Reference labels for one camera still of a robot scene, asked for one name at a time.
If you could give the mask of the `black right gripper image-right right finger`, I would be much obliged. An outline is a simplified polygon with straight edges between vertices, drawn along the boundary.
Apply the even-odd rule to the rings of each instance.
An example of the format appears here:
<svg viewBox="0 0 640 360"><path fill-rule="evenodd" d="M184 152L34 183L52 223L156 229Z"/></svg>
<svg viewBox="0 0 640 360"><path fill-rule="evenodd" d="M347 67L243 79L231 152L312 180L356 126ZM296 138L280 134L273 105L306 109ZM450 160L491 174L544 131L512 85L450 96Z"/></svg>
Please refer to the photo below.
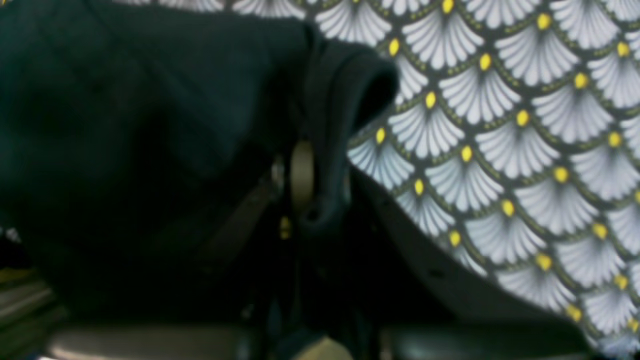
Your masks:
<svg viewBox="0 0 640 360"><path fill-rule="evenodd" d="M472 274L352 170L350 262L375 360L594 360L575 325Z"/></svg>

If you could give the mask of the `black right gripper image-right left finger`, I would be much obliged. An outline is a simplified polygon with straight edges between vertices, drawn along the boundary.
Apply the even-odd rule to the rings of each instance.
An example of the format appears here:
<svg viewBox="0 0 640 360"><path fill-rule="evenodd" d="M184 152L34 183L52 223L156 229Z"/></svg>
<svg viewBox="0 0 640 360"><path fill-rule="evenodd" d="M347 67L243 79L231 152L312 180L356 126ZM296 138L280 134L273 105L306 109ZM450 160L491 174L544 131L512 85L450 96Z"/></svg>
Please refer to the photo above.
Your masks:
<svg viewBox="0 0 640 360"><path fill-rule="evenodd" d="M304 321L300 218L315 198L316 157L299 140L199 250L210 301L199 327L202 360L301 360L316 341Z"/></svg>

